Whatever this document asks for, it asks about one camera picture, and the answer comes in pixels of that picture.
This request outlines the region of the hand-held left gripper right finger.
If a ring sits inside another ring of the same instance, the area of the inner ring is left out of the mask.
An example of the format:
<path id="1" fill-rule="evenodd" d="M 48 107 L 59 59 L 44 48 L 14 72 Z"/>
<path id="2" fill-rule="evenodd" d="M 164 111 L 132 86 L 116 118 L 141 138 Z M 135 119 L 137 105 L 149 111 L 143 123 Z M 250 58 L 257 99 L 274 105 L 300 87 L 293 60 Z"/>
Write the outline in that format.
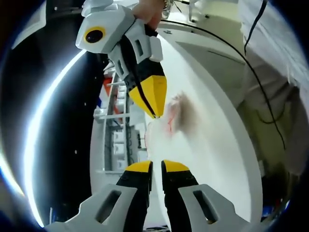
<path id="1" fill-rule="evenodd" d="M 164 203 L 173 232 L 249 232 L 252 226 L 234 205 L 206 184 L 199 184 L 179 162 L 161 162 Z"/>

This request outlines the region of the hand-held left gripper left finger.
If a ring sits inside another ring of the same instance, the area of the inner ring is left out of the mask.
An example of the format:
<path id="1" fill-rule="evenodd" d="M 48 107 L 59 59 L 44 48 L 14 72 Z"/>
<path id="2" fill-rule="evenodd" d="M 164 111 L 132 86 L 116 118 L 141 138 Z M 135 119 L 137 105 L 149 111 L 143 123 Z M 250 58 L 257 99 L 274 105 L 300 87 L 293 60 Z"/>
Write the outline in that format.
<path id="1" fill-rule="evenodd" d="M 151 161 L 128 166 L 116 184 L 107 184 L 80 204 L 66 222 L 45 226 L 47 232 L 141 232 L 152 189 Z"/>

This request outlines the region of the person's right hand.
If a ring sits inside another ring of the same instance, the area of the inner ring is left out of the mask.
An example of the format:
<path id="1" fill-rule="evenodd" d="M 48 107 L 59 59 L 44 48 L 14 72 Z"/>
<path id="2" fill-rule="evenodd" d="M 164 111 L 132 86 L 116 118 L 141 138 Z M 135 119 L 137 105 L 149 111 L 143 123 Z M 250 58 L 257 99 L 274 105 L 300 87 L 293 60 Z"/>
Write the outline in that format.
<path id="1" fill-rule="evenodd" d="M 133 7 L 132 12 L 136 18 L 143 20 L 145 24 L 156 30 L 161 21 L 165 6 L 165 0 L 140 0 Z"/>

